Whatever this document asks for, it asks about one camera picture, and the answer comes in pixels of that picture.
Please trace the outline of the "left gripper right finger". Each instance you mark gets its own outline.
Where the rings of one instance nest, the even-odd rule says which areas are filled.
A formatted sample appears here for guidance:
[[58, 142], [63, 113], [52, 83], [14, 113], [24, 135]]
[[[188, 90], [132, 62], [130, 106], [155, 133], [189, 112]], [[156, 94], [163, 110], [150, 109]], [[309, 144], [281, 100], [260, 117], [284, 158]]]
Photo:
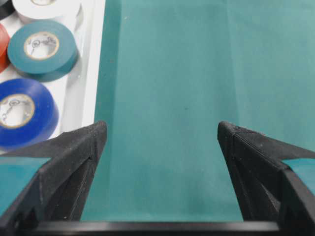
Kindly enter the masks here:
[[315, 232], [315, 195], [287, 163], [311, 162], [313, 151], [227, 121], [218, 124], [217, 139], [245, 221], [276, 221], [290, 234]]

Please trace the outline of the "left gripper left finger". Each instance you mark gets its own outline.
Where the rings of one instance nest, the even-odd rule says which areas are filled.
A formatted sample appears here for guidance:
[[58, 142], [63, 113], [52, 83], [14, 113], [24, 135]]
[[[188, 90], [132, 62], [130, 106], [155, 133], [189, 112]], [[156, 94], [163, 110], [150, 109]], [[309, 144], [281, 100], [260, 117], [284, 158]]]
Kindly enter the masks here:
[[107, 125], [64, 132], [0, 156], [0, 231], [78, 221], [107, 140]]

